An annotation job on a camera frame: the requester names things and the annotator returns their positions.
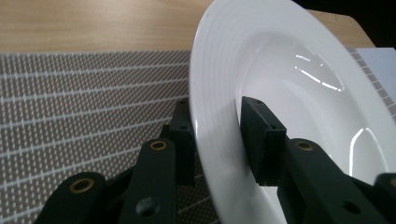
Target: wood grain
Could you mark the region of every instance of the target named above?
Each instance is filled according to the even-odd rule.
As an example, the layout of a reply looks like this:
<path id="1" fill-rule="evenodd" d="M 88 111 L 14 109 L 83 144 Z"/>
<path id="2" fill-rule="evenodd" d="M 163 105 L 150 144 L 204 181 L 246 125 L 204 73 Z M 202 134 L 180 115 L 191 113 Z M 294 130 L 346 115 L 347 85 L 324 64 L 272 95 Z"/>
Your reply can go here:
<path id="1" fill-rule="evenodd" d="M 0 0 L 0 51 L 191 49 L 211 0 Z M 350 47 L 373 47 L 348 16 L 310 11 Z"/>

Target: dotted pattern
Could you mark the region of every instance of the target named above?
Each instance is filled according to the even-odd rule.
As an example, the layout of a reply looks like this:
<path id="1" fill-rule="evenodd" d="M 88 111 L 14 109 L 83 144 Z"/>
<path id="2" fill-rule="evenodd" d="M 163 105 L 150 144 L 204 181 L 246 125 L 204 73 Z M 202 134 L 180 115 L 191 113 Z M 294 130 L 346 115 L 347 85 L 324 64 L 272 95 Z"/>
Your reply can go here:
<path id="1" fill-rule="evenodd" d="M 348 49 L 396 121 L 396 105 Z M 0 54 L 0 223 L 31 223 L 70 175 L 110 178 L 188 96 L 189 51 Z M 198 157 L 177 187 L 178 223 L 219 223 Z"/>

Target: gray mesh mat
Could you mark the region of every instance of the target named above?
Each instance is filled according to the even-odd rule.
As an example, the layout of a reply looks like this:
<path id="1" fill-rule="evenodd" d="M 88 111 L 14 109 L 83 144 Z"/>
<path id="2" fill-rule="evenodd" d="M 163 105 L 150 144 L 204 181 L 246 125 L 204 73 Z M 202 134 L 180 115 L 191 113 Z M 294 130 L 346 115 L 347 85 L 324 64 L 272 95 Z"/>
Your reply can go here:
<path id="1" fill-rule="evenodd" d="M 1 54 L 0 222 L 35 220 L 70 175 L 109 178 L 134 165 L 188 96 L 189 60 L 189 51 Z M 195 189 L 177 189 L 178 223 L 218 223 L 198 160 L 195 178 Z"/>

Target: wooden table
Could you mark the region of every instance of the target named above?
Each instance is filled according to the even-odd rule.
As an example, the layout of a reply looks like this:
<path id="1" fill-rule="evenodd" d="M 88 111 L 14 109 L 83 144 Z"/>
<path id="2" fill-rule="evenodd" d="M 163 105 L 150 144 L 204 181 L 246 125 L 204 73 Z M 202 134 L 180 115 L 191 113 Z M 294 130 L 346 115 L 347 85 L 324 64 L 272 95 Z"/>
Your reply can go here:
<path id="1" fill-rule="evenodd" d="M 211 0 L 0 0 L 0 51 L 191 49 Z M 348 16 L 309 11 L 348 47 L 373 48 Z"/>

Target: white plate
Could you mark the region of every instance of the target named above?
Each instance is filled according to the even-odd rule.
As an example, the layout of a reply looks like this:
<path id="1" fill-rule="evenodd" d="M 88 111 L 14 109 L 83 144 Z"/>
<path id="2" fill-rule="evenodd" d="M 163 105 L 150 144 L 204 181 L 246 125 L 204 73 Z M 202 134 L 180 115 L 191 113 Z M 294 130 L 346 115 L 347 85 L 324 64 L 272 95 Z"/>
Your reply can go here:
<path id="1" fill-rule="evenodd" d="M 259 187 L 239 132 L 242 96 L 264 101 L 291 138 L 319 143 L 347 174 L 396 171 L 396 126 L 339 41 L 289 0 L 215 0 L 191 53 L 191 119 L 221 223 L 285 222 Z"/>

